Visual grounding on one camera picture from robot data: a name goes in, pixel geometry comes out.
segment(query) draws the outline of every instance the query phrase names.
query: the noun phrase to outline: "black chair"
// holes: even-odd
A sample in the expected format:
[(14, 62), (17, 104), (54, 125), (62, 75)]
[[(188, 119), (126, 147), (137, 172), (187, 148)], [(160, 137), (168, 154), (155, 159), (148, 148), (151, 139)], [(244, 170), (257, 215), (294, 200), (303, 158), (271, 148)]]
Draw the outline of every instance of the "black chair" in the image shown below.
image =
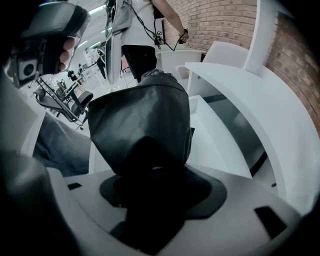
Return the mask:
[(80, 103), (80, 106), (74, 103), (70, 109), (69, 106), (63, 103), (60, 99), (53, 98), (51, 96), (46, 95), (46, 91), (43, 88), (39, 88), (33, 93), (35, 94), (36, 101), (42, 107), (50, 110), (54, 110), (63, 114), (69, 122), (74, 123), (76, 121), (80, 121), (79, 116), (81, 114), (85, 114), (83, 121), (82, 122), (80, 121), (82, 125), (88, 119), (88, 111), (86, 110), (86, 107), (94, 97), (94, 95), (91, 92), (85, 91), (80, 95), (79, 98), (77, 98)]

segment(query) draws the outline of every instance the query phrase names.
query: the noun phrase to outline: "brick wall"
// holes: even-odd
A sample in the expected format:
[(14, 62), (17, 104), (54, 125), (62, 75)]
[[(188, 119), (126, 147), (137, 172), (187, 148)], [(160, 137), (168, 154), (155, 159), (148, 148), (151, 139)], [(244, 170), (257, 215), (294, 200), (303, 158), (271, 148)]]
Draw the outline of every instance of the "brick wall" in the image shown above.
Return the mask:
[[(256, 22), (257, 0), (167, 0), (189, 28), (190, 48), (209, 50), (214, 41), (249, 49)], [(178, 32), (164, 22), (166, 42)], [(299, 97), (320, 134), (320, 73), (300, 32), (285, 16), (275, 19), (274, 35), (264, 65)]]

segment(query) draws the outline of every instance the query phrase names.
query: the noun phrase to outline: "black slot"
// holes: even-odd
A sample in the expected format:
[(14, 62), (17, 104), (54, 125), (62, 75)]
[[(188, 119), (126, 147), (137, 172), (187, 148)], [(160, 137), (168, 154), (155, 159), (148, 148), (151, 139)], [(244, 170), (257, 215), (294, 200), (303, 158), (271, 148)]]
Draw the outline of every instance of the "black slot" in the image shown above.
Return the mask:
[(254, 211), (262, 222), (270, 239), (274, 239), (277, 235), (279, 235), (287, 228), (287, 225), (269, 206), (259, 207), (254, 209)]
[(80, 187), (82, 187), (82, 185), (77, 183), (77, 182), (71, 183), (71, 184), (68, 185), (69, 190), (75, 190), (75, 189), (80, 188)]
[(260, 170), (260, 167), (265, 163), (267, 158), (268, 158), (267, 153), (263, 152), (260, 158), (258, 159), (258, 161), (256, 161), (256, 163), (250, 169), (250, 173), (252, 177), (255, 176), (256, 173)]

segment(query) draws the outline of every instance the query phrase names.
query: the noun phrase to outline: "hand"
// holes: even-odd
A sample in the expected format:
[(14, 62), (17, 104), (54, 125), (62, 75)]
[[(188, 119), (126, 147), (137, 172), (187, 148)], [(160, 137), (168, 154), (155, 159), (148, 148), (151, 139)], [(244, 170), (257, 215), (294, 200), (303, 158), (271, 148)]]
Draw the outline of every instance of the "hand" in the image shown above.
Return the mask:
[(179, 34), (179, 36), (181, 37), (181, 39), (186, 42), (189, 39), (189, 35), (187, 32), (184, 32), (184, 34), (181, 36), (181, 34)]
[(63, 49), (65, 50), (63, 53), (61, 53), (59, 59), (60, 59), (60, 65), (59, 65), (59, 70), (64, 71), (66, 69), (66, 64), (69, 59), (71, 58), (70, 56), (70, 50), (75, 47), (76, 41), (74, 38), (68, 38), (64, 44), (63, 44)]

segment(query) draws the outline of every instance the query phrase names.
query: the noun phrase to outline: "black bag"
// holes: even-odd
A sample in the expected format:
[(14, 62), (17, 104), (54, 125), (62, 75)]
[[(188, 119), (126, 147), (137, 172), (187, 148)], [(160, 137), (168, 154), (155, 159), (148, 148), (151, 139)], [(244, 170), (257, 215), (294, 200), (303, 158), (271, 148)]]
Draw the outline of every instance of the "black bag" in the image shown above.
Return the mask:
[(138, 86), (89, 104), (91, 140), (120, 176), (155, 167), (181, 167), (190, 154), (189, 97), (171, 75), (157, 69)]

